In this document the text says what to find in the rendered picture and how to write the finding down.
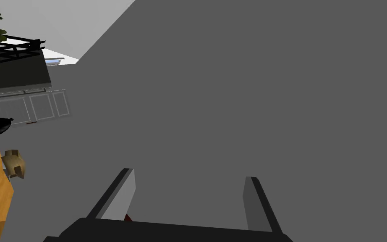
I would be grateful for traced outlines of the grey panelled cabinet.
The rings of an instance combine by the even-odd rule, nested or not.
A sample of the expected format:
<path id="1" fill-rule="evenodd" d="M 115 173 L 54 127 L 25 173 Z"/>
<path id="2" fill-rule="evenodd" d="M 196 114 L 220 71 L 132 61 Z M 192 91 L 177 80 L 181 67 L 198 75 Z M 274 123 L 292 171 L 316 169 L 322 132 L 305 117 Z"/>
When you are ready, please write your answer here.
<path id="1" fill-rule="evenodd" d="M 43 52 L 0 63 L 0 118 L 19 127 L 72 116 L 65 89 L 53 90 Z"/>

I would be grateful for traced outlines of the black railing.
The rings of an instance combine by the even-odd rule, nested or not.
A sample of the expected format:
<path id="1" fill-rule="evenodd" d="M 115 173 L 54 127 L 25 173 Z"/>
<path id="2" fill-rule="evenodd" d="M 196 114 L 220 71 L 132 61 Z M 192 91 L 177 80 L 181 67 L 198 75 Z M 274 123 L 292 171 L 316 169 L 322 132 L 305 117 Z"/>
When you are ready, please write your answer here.
<path id="1" fill-rule="evenodd" d="M 38 56 L 42 54 L 42 50 L 45 48 L 42 46 L 46 42 L 45 40 L 3 36 L 12 40 L 23 41 L 23 43 L 9 44 L 0 42 L 0 63 Z"/>

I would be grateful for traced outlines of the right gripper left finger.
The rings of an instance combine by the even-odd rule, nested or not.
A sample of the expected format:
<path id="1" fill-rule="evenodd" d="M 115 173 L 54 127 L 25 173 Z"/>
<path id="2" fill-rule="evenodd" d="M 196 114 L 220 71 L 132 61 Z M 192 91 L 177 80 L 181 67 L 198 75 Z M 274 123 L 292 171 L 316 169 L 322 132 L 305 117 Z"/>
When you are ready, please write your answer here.
<path id="1" fill-rule="evenodd" d="M 123 221 L 136 191 L 135 173 L 124 168 L 112 181 L 87 218 Z"/>

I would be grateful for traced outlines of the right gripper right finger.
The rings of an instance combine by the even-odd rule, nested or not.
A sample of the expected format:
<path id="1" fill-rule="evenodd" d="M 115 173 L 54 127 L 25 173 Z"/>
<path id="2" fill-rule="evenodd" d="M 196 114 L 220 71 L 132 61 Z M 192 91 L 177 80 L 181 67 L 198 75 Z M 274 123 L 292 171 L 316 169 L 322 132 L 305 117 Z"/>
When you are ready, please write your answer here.
<path id="1" fill-rule="evenodd" d="M 257 177 L 245 178 L 242 197 L 248 230 L 283 233 Z"/>

